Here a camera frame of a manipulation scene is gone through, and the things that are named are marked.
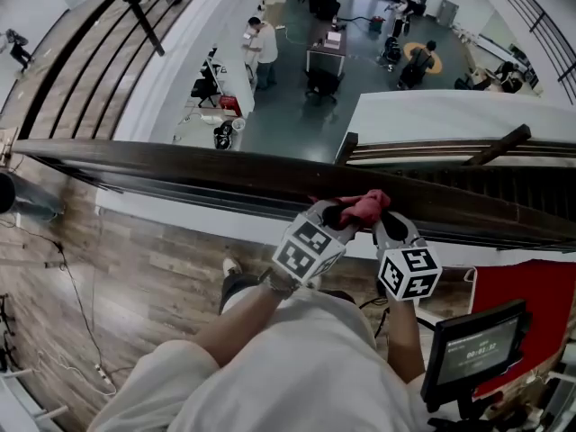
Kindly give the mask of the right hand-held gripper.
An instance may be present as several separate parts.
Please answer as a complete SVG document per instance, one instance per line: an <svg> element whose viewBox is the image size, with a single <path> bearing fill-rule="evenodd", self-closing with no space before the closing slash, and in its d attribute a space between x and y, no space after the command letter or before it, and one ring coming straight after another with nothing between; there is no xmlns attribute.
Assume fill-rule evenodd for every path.
<svg viewBox="0 0 576 432"><path fill-rule="evenodd" d="M398 302L429 297L443 267L416 225L399 212L387 211L385 225L378 220L372 234L379 260L378 289Z"/></svg>

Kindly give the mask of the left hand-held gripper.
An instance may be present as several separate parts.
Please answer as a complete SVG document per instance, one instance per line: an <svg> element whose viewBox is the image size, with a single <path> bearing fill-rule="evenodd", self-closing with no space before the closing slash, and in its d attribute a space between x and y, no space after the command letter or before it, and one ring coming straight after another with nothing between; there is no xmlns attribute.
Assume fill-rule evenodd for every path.
<svg viewBox="0 0 576 432"><path fill-rule="evenodd" d="M299 284L326 273L361 229L357 222L341 227L345 208L337 199L317 200L298 214L285 230L273 262Z"/></svg>

